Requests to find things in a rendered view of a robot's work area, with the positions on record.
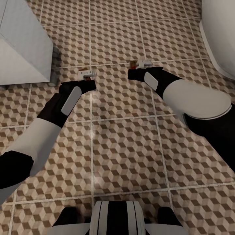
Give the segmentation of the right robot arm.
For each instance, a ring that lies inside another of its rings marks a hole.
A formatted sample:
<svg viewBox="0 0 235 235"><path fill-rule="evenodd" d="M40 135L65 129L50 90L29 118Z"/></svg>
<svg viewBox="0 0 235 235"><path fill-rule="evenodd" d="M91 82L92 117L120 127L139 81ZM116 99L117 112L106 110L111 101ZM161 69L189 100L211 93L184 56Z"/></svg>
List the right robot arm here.
<svg viewBox="0 0 235 235"><path fill-rule="evenodd" d="M235 172L235 104L223 91L197 85L173 75L163 67L149 67L139 59L128 79L145 82L193 133L203 136Z"/></svg>

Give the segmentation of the mousetrap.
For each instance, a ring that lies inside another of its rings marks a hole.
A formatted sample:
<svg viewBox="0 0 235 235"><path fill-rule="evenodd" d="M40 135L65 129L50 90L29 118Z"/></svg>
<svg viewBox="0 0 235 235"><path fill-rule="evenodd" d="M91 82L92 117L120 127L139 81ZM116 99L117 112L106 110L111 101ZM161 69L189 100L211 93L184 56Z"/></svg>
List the mousetrap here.
<svg viewBox="0 0 235 235"><path fill-rule="evenodd" d="M137 65L137 60L132 60L130 61L130 69L136 69Z"/></svg>
<svg viewBox="0 0 235 235"><path fill-rule="evenodd" d="M87 68L81 69L81 70L79 70L79 71L85 71L85 70L87 70ZM91 80L90 77L85 77L85 78L86 78L87 81L88 81L88 80Z"/></svg>

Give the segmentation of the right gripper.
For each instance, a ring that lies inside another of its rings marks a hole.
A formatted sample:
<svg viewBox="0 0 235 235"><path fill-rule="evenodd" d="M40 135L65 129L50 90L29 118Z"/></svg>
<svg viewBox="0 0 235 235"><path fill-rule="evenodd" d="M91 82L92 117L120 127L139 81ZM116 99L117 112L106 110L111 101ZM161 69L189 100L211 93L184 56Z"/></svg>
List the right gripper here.
<svg viewBox="0 0 235 235"><path fill-rule="evenodd" d="M144 69L129 69L128 70L128 79L129 80L135 79L137 81L141 81L140 80L140 73L142 70L144 70Z"/></svg>

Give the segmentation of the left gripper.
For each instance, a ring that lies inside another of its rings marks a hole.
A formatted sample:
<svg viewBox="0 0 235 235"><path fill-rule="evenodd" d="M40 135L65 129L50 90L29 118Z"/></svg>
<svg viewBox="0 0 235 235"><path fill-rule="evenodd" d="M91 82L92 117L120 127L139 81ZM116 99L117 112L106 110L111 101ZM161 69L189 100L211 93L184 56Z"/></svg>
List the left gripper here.
<svg viewBox="0 0 235 235"><path fill-rule="evenodd" d="M79 81L79 82L84 84L84 86L86 88L85 93L88 91L96 90L95 80L88 80L88 81L83 80L83 81Z"/></svg>

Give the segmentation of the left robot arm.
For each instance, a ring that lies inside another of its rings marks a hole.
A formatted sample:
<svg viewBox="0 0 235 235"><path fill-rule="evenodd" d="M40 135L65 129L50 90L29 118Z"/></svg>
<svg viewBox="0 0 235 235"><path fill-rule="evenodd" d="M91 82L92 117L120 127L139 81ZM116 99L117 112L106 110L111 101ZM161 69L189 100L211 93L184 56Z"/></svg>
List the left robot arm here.
<svg viewBox="0 0 235 235"><path fill-rule="evenodd" d="M78 71L78 81L66 81L30 126L0 156L0 206L46 164L56 139L81 95L96 90L96 71Z"/></svg>

